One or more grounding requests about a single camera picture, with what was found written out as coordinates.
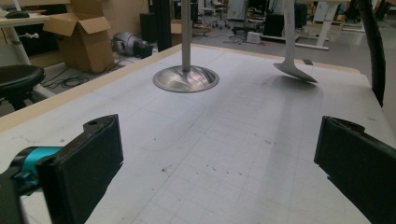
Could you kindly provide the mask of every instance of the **silver stand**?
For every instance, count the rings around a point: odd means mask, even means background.
[[[283,1],[283,13],[285,17],[285,36],[286,36],[286,55],[283,63],[274,63],[274,66],[280,71],[297,77],[306,82],[317,82],[307,73],[301,71],[294,64],[295,52],[295,19],[294,19],[294,2],[290,0]]]
[[[166,91],[206,91],[219,83],[219,76],[212,70],[191,66],[191,0],[181,2],[182,15],[182,65],[169,67],[155,74],[154,84]]]

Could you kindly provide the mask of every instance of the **stool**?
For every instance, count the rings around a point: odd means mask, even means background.
[[[226,28],[230,29],[230,23],[228,23],[227,19],[223,18],[224,8],[227,8],[228,4],[222,3],[219,0],[212,0],[212,6],[215,9],[219,10],[219,18],[213,21],[213,27],[219,27],[219,29],[221,30],[223,26],[225,26]]]
[[[15,110],[26,107],[24,100],[32,99],[33,86],[39,84],[46,74],[34,65],[11,65],[0,67],[0,98],[8,100]]]

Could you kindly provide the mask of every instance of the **black stool seat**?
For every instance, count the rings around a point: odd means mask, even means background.
[[[26,107],[33,86],[39,84],[46,74],[43,68],[34,65],[11,65],[0,67],[0,97],[6,98],[15,110]]]

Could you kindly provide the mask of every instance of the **white table surface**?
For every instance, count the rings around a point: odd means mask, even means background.
[[[191,64],[218,86],[158,89],[153,76],[181,64],[179,49],[0,118],[0,172],[26,147],[64,146],[83,123],[119,114],[124,164],[87,223],[369,223],[314,164],[322,116],[395,147],[366,76],[297,64],[313,85],[277,59],[194,45]],[[41,192],[23,204],[31,224],[50,223]]]
[[[43,23],[48,20],[49,16],[44,15],[31,15],[29,18],[22,19],[7,19],[0,18],[0,27],[23,26]]]

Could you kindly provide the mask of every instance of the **white cabinet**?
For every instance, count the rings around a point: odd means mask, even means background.
[[[327,2],[318,2],[317,9],[315,10],[314,21],[324,21],[328,9],[329,4]]]
[[[228,20],[243,20],[245,18],[245,0],[228,1]]]

